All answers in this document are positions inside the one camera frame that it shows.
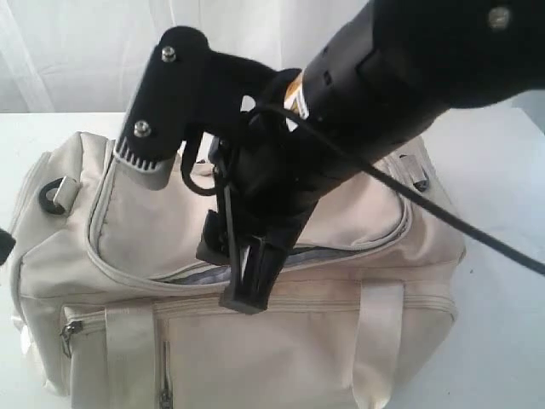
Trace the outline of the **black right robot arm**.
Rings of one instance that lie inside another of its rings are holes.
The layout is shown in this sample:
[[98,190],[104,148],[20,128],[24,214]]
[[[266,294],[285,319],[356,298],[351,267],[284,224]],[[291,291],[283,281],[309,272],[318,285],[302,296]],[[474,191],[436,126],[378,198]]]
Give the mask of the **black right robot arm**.
[[371,1],[302,70],[267,80],[213,147],[217,209],[198,257],[230,268],[221,305],[266,310],[323,196],[359,172],[512,261],[544,266],[375,167],[450,109],[544,85],[541,1]]

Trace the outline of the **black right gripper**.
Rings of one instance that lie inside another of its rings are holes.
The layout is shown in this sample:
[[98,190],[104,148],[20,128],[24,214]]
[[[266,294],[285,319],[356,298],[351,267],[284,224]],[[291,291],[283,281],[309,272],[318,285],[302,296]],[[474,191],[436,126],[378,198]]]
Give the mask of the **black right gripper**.
[[353,129],[334,113],[337,83],[330,69],[289,69],[263,78],[214,75],[200,86],[196,121],[217,137],[217,208],[198,254],[230,266],[221,306],[265,311],[319,200],[359,172]]

